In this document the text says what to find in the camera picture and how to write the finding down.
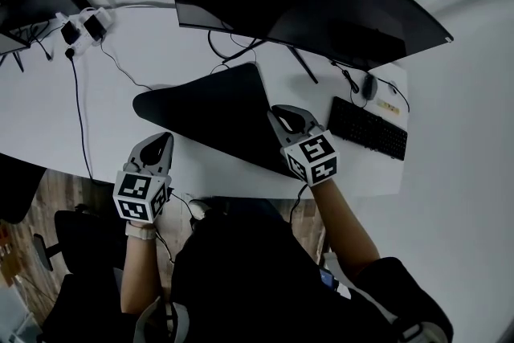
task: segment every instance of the watch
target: watch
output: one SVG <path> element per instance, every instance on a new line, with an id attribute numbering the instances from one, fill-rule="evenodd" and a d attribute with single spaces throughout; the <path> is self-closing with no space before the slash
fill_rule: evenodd
<path id="1" fill-rule="evenodd" d="M 127 221 L 127 224 L 125 225 L 125 234 L 141 240 L 154 240 L 157 237 L 155 227 L 151 229 L 135 227 L 130 224 L 130 221 Z"/>

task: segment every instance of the black cable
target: black cable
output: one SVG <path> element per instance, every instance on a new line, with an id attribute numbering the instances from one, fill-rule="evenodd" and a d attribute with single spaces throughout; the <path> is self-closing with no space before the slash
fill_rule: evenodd
<path id="1" fill-rule="evenodd" d="M 216 66 L 214 69 L 212 69 L 212 70 L 210 71 L 209 75 L 212 75 L 212 74 L 213 74 L 213 72 L 214 72 L 218 67 L 220 67 L 220 66 L 225 66 L 227 69 L 230 69 L 226 64 L 221 63 L 221 64 L 219 64 L 218 66 Z"/>
<path id="2" fill-rule="evenodd" d="M 355 104 L 353 102 L 353 98 L 352 98 L 352 92 L 353 93 L 358 93 L 359 92 L 359 86 L 353 81 L 352 77 L 350 76 L 349 72 L 345 69 L 343 69 L 342 67 L 339 67 L 339 65 L 337 64 L 337 62 L 335 61 L 331 61 L 330 62 L 333 66 L 336 66 L 338 67 L 342 72 L 343 72 L 343 75 L 345 75 L 345 78 L 348 80 L 348 82 L 350 83 L 350 100 L 352 101 L 353 104 Z M 366 73 L 368 73 L 367 70 L 364 70 L 360 67 L 351 67 L 352 69 L 357 69 L 357 70 L 361 70 L 361 71 L 365 71 Z M 385 83 L 385 84 L 388 84 L 390 87 L 392 87 L 394 90 L 396 90 L 398 93 L 400 93 L 400 96 L 403 97 L 403 100 L 405 101 L 405 103 L 407 104 L 407 111 L 410 112 L 410 104 L 409 104 L 409 101 L 405 98 L 405 96 L 403 95 L 402 92 L 400 92 L 400 90 L 392 83 L 390 82 L 387 82 L 383 79 L 381 79 L 380 77 L 376 77 L 375 75 L 372 75 L 376 80 L 379 80 L 381 81 L 382 83 Z M 366 105 L 368 104 L 368 101 L 366 101 L 365 105 L 362 106 L 361 108 L 365 108 Z"/>
<path id="3" fill-rule="evenodd" d="M 107 56 L 109 56 L 112 61 L 114 62 L 114 64 L 116 65 L 116 67 L 118 68 L 118 70 L 122 71 L 131 81 L 132 83 L 134 83 L 136 86 L 139 86 L 140 88 L 147 88 L 148 90 L 152 91 L 153 89 L 149 86 L 146 86 L 145 84 L 139 84 L 138 82 L 136 82 L 134 80 L 133 77 L 131 77 L 131 75 L 129 73 L 127 73 L 125 70 L 123 70 L 120 65 L 118 64 L 118 62 L 116 61 L 116 59 L 114 59 L 109 53 L 107 53 L 105 50 L 104 50 L 104 39 L 105 38 L 102 38 L 102 40 L 100 41 L 100 49 L 102 50 L 103 53 L 105 53 Z"/>
<path id="4" fill-rule="evenodd" d="M 36 292 L 38 292 L 40 295 L 42 296 L 45 296 L 50 302 L 52 302 L 53 304 L 55 304 L 55 300 L 53 300 L 51 297 L 49 297 L 49 295 L 47 295 L 46 293 L 43 293 L 41 292 L 41 290 L 34 284 L 32 283 L 30 280 L 28 280 L 25 276 L 22 276 L 20 274 L 18 274 L 18 276 L 20 276 L 23 280 L 25 280 L 30 286 L 32 286 Z"/>
<path id="5" fill-rule="evenodd" d="M 77 112 L 79 113 L 79 122 L 80 122 L 80 141 L 82 142 L 82 154 L 84 155 L 84 162 L 86 163 L 86 168 L 88 169 L 89 178 L 92 183 L 96 186 L 110 186 L 111 183 L 101 183 L 95 181 L 91 174 L 91 169 L 89 169 L 88 157 L 86 156 L 86 145 L 84 144 L 84 126 L 82 124 L 82 114 L 80 113 L 80 102 L 79 102 L 79 81 L 77 80 L 77 70 L 75 69 L 75 62 L 73 61 L 73 54 L 70 52 L 67 57 L 70 59 L 71 67 L 73 67 L 73 76 L 75 77 L 75 100 L 77 103 Z"/>
<path id="6" fill-rule="evenodd" d="M 232 34 L 230 33 L 230 40 L 232 42 L 234 42 L 235 44 L 237 44 L 239 47 L 242 47 L 243 49 L 247 49 L 248 47 L 251 47 L 253 46 L 253 44 L 255 43 L 255 41 L 257 40 L 257 38 L 253 39 L 250 44 L 248 46 L 244 46 L 242 45 L 241 43 L 237 43 L 234 38 L 232 37 Z M 255 49 L 250 49 L 251 51 L 254 52 L 254 56 L 255 56 L 255 60 L 254 60 L 254 64 L 257 64 L 257 52 L 255 51 Z"/>
<path id="7" fill-rule="evenodd" d="M 45 56 L 47 57 L 47 60 L 49 62 L 51 62 L 52 57 L 51 57 L 50 53 L 47 52 L 47 49 L 45 49 L 45 46 L 43 46 L 43 44 L 38 40 L 38 36 L 40 36 L 48 28 L 49 25 L 50 25 L 50 20 L 47 20 L 47 24 L 45 25 L 45 27 L 36 35 L 34 33 L 34 23 L 32 23 L 31 28 L 30 28 L 30 38 L 29 38 L 28 42 L 30 44 L 32 44 L 33 42 L 36 42 L 45 52 Z"/>
<path id="8" fill-rule="evenodd" d="M 162 245 L 165 247 L 166 251 L 168 252 L 169 261 L 171 264 L 175 264 L 173 261 L 173 258 L 171 257 L 171 251 L 169 251 L 168 243 L 164 240 L 164 238 L 161 236 L 161 233 L 159 233 L 159 230 L 157 227 L 155 227 L 155 234 L 157 238 L 161 241 Z"/>
<path id="9" fill-rule="evenodd" d="M 58 31 L 59 29 L 62 29 L 64 25 L 61 25 L 59 27 L 56 27 L 55 29 L 52 29 L 51 31 L 49 31 L 48 33 L 46 33 L 39 41 L 42 42 L 44 39 L 46 39 L 48 37 L 48 35 L 50 35 L 51 33 L 55 32 L 55 31 Z"/>
<path id="10" fill-rule="evenodd" d="M 191 217 L 193 218 L 194 216 L 193 216 L 193 213 L 191 212 L 190 205 L 188 205 L 187 202 L 184 199 L 179 198 L 174 192 L 171 192 L 171 195 L 174 196 L 175 198 L 177 198 L 178 200 L 180 200 L 182 203 L 184 203 L 186 205 L 187 210 L 190 211 Z"/>
<path id="11" fill-rule="evenodd" d="M 368 101 L 366 101 L 366 103 L 364 103 L 364 106 L 358 106 L 353 101 L 353 93 L 358 93 L 361 90 L 361 88 L 359 88 L 359 85 L 357 83 L 355 83 L 355 81 L 352 79 L 352 76 L 350 75 L 350 72 L 347 71 L 346 69 L 343 69 L 342 67 L 340 67 L 337 64 L 337 62 L 332 61 L 331 64 L 333 66 L 337 67 L 338 69 L 340 69 L 341 72 L 343 73 L 343 76 L 348 80 L 348 83 L 350 83 L 350 100 L 352 101 L 352 103 L 355 106 L 357 106 L 358 108 L 365 108 L 366 105 L 368 104 Z"/>
<path id="12" fill-rule="evenodd" d="M 40 35 L 41 35 L 41 34 L 42 34 L 42 33 L 43 33 L 43 32 L 44 32 L 44 31 L 45 31 L 45 30 L 50 26 L 50 20 L 47 20 L 45 23 L 46 23 L 46 24 L 45 24 L 45 27 L 44 27 L 44 28 L 43 28 L 43 29 L 42 29 L 42 30 L 41 30 L 37 35 L 34 33 L 34 25 L 36 25 L 36 24 L 38 24 L 38 23 L 32 23 L 32 24 L 31 24 L 31 27 L 30 27 L 30 29 L 29 29 L 29 36 L 30 36 L 30 37 L 29 37 L 29 39 L 27 40 L 29 43 L 33 43 L 33 42 L 35 42 L 36 38 L 37 38 L 38 36 L 40 36 Z"/>
<path id="13" fill-rule="evenodd" d="M 228 59 L 230 57 L 230 56 L 224 56 L 219 51 L 216 50 L 216 48 L 212 44 L 212 40 L 210 40 L 210 31 L 207 32 L 207 42 L 209 42 L 210 49 L 217 55 L 217 57 L 221 57 L 222 59 Z"/>
<path id="14" fill-rule="evenodd" d="M 375 76 L 375 79 L 376 80 L 380 80 L 382 83 L 385 83 L 385 84 L 388 84 L 390 87 L 392 87 L 394 90 L 396 90 L 398 93 L 400 93 L 400 96 L 403 97 L 403 100 L 405 101 L 405 103 L 407 104 L 407 111 L 410 113 L 410 104 L 409 102 L 407 101 L 407 99 L 403 96 L 403 93 L 400 92 L 400 90 L 392 83 L 390 82 L 386 82 L 385 80 L 381 79 L 380 77 L 376 77 Z"/>
<path id="15" fill-rule="evenodd" d="M 358 93 L 361 90 L 359 88 L 359 85 L 356 84 L 355 81 L 353 81 L 352 76 L 350 75 L 349 71 L 340 67 L 336 62 L 332 62 L 332 65 L 341 70 L 341 72 L 343 73 L 343 76 L 348 80 L 348 83 L 350 83 L 350 89 L 352 90 L 353 93 Z"/>
<path id="16" fill-rule="evenodd" d="M 295 208 L 297 208 L 300 204 L 300 198 L 302 197 L 302 193 L 304 192 L 304 190 L 307 189 L 307 186 L 308 184 L 306 183 L 304 187 L 302 187 L 298 192 L 298 198 L 296 199 L 295 205 L 292 207 L 291 213 L 289 214 L 289 226 L 292 226 L 292 212 L 295 211 Z"/>

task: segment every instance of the monitor stand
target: monitor stand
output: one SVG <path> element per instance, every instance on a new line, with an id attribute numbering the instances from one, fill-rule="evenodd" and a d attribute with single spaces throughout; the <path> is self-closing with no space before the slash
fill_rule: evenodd
<path id="1" fill-rule="evenodd" d="M 242 49 L 235 55 L 232 55 L 232 56 L 226 58 L 225 60 L 223 60 L 223 63 L 230 62 L 231 60 L 237 59 L 238 57 L 244 55 L 247 51 L 255 49 L 256 47 L 260 46 L 261 44 L 265 44 L 265 43 L 267 43 L 267 40 L 259 40 L 258 42 L 255 42 L 254 44 L 250 45 L 249 47 Z M 300 53 L 298 53 L 298 51 L 292 46 L 288 46 L 288 49 L 292 53 L 292 55 L 296 57 L 296 60 L 298 60 L 298 62 L 300 62 L 300 64 L 305 69 L 305 71 L 308 73 L 308 75 L 311 76 L 312 81 L 315 84 L 318 84 L 317 78 L 314 76 L 314 74 L 312 73 L 309 66 L 307 66 L 307 64 L 305 63 L 305 60 L 302 58 L 302 56 L 300 56 Z"/>
<path id="2" fill-rule="evenodd" d="M 18 64 L 21 71 L 23 70 L 22 60 L 19 57 L 19 53 L 17 51 L 13 51 L 14 59 L 16 60 L 16 63 Z M 0 66 L 2 66 L 3 61 L 6 59 L 7 55 L 2 56 L 2 59 L 0 59 Z"/>

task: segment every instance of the computer mouse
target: computer mouse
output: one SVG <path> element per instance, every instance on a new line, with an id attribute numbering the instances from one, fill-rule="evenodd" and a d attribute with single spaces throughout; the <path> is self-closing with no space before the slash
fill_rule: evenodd
<path id="1" fill-rule="evenodd" d="M 366 100 L 373 100 L 375 95 L 377 94 L 378 89 L 378 81 L 375 76 L 370 75 L 369 73 L 364 78 L 364 83 L 362 84 L 362 97 Z"/>

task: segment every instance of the person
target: person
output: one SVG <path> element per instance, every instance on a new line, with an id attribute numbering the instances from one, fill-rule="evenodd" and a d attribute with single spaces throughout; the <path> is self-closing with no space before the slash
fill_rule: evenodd
<path id="1" fill-rule="evenodd" d="M 429 341 L 452 341 L 442 309 L 398 259 L 381 258 L 334 181 L 311 190 L 342 271 L 371 299 L 354 289 L 346 299 L 327 287 L 290 224 L 268 201 L 192 201 L 206 212 L 192 219 L 193 234 L 173 268 L 170 302 L 182 315 L 174 313 L 171 336 L 163 332 L 164 315 L 153 324 L 160 334 L 151 335 L 149 327 L 138 332 L 135 326 L 148 307 L 161 301 L 162 290 L 155 239 L 128 238 L 121 310 L 133 319 L 129 336 L 139 333 L 133 341 L 397 342 L 409 341 L 401 338 L 411 325 L 431 328 Z M 371 300 L 401 324 L 391 324 Z"/>

